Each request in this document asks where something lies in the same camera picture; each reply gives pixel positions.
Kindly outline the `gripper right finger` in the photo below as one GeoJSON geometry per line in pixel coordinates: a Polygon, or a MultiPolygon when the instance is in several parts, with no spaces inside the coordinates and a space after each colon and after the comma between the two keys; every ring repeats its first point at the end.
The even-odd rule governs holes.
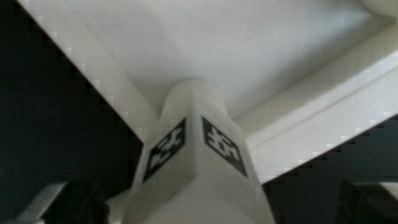
{"type": "Polygon", "coordinates": [[[382,206],[398,207],[398,182],[379,182],[382,189],[382,206]]]}

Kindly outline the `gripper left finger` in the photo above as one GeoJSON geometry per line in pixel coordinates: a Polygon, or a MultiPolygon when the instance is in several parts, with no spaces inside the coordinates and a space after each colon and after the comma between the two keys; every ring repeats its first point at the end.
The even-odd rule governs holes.
{"type": "Polygon", "coordinates": [[[37,224],[41,222],[41,217],[43,214],[46,212],[46,210],[50,209],[52,203],[57,199],[57,196],[61,194],[61,191],[66,187],[66,183],[59,182],[50,184],[37,196],[34,197],[34,200],[16,218],[14,223],[16,224],[37,224]]]}

